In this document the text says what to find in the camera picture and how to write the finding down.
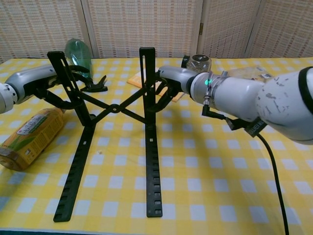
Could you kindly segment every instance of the table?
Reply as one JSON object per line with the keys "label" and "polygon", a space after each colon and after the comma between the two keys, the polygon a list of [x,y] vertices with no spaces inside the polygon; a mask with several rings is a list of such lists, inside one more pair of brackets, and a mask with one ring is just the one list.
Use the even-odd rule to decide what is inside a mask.
{"label": "table", "polygon": [[[0,65],[0,82],[12,73],[46,65],[46,59],[11,59]],[[137,88],[126,83],[139,60],[94,59],[94,80],[108,77],[108,92],[92,94],[120,103]],[[180,66],[157,59],[156,66]],[[213,72],[259,65],[273,75],[311,66],[313,58],[213,59]],[[52,89],[66,98],[61,86]],[[51,107],[35,97],[0,115],[4,141],[38,110]],[[100,108],[88,104],[91,113]],[[143,113],[142,99],[130,106]],[[120,234],[283,234],[272,167],[262,143],[243,130],[201,116],[185,95],[157,113],[163,218],[146,218],[143,124],[110,114],[97,124],[72,218],[52,221],[82,126],[74,111],[38,160],[25,172],[0,166],[0,228]],[[263,131],[277,161],[291,234],[313,234],[311,146],[293,143],[270,127]]]}

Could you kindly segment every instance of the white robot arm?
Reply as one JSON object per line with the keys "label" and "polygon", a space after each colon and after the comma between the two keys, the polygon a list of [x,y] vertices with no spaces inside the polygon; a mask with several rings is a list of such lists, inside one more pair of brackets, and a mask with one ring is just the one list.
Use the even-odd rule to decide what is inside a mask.
{"label": "white robot arm", "polygon": [[[102,77],[98,84],[94,84],[92,79],[85,78],[79,72],[88,72],[89,70],[77,65],[69,66],[73,72],[74,79],[85,83],[81,91],[102,92],[107,91],[104,86],[106,76]],[[63,101],[57,95],[48,91],[49,88],[61,84],[60,78],[52,65],[40,66],[12,74],[4,84],[0,83],[0,114],[13,108],[14,104],[21,104],[31,98],[33,95],[44,99],[48,103],[62,109],[73,109],[76,104]]]}
{"label": "white robot arm", "polygon": [[266,84],[172,66],[160,67],[158,73],[169,86],[172,83],[178,92],[189,94],[197,103],[204,104],[207,95],[212,108],[248,122],[259,117],[292,141],[313,144],[311,67],[277,76]]}

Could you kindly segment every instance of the woven wall panel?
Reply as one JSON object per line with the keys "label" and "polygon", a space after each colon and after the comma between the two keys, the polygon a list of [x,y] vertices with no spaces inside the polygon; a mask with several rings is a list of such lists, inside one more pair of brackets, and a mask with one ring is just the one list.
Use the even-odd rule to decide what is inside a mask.
{"label": "woven wall panel", "polygon": [[199,53],[214,58],[243,57],[259,0],[208,0]]}
{"label": "woven wall panel", "polygon": [[45,58],[83,40],[75,0],[0,0],[0,63],[10,58]]}
{"label": "woven wall panel", "polygon": [[201,0],[89,0],[99,56],[137,57],[139,47],[155,47],[158,57],[189,54],[199,4]]}
{"label": "woven wall panel", "polygon": [[268,0],[249,56],[313,56],[313,1]]}

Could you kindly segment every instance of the black cable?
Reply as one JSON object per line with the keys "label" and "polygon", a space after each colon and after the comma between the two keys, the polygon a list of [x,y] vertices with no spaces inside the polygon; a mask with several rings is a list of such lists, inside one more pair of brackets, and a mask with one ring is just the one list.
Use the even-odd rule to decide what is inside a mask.
{"label": "black cable", "polygon": [[289,235],[287,215],[286,215],[286,210],[285,210],[285,206],[284,206],[284,200],[283,200],[282,191],[280,189],[280,184],[279,184],[279,179],[278,179],[278,172],[277,172],[277,167],[276,167],[276,162],[275,162],[275,159],[274,159],[274,155],[273,155],[273,152],[272,152],[269,144],[266,142],[266,140],[263,138],[263,136],[261,136],[260,134],[257,134],[257,137],[262,141],[262,143],[264,144],[265,148],[268,150],[268,154],[269,154],[270,160],[271,160],[272,165],[273,165],[273,171],[274,171],[275,183],[276,183],[276,188],[277,188],[277,194],[278,194],[278,198],[279,198],[280,208],[281,208],[282,214],[283,214],[285,234]]}

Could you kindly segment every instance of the black bracket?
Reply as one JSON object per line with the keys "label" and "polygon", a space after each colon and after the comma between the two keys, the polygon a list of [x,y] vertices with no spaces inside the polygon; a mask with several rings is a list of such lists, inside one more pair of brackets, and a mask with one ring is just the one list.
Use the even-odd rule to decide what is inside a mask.
{"label": "black bracket", "polygon": [[244,130],[252,137],[255,137],[257,134],[259,134],[260,131],[262,131],[267,125],[259,117],[257,117],[253,122],[248,122],[240,118],[230,119],[225,117],[223,114],[210,111],[210,107],[207,104],[205,104],[202,108],[202,116],[225,120],[232,131],[244,128]]}
{"label": "black bracket", "polygon": [[[75,81],[75,77],[71,72],[70,66],[67,64],[65,55],[62,51],[52,51],[48,53],[48,58],[70,99],[67,107],[71,107],[75,110],[81,124],[85,127],[76,149],[72,165],[67,175],[67,180],[53,218],[54,222],[65,222],[69,221],[71,218],[97,122],[99,122],[109,113],[119,112],[122,112],[145,124],[147,217],[162,216],[160,170],[157,151],[156,113],[151,110],[149,111],[149,107],[156,104],[156,52],[153,47],[141,47],[139,49],[139,54],[142,88],[123,101],[121,104],[109,105],[79,90]],[[143,57],[145,59],[146,81],[144,81],[143,74]],[[126,108],[141,96],[143,96],[145,117],[142,117]],[[104,110],[97,116],[91,115],[86,107],[85,100],[103,108]]]}

